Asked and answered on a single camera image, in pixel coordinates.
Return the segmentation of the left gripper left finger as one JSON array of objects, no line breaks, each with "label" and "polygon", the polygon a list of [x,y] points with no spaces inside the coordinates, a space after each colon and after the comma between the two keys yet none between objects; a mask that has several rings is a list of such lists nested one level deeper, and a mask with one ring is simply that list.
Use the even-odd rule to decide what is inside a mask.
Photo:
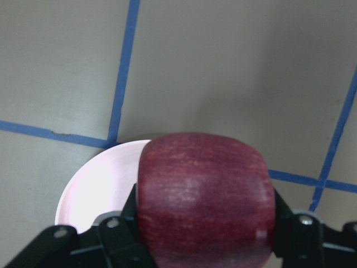
[{"label": "left gripper left finger", "polygon": [[6,267],[156,267],[140,239],[136,195],[133,186],[121,212],[100,215],[81,234],[73,226],[45,228]]}]

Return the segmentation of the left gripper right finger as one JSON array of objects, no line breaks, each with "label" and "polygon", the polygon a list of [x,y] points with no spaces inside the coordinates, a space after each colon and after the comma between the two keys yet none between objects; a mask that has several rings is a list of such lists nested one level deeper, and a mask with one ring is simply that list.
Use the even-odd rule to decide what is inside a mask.
[{"label": "left gripper right finger", "polygon": [[292,211],[275,191],[272,250],[282,267],[356,267],[356,222],[338,231],[308,211]]}]

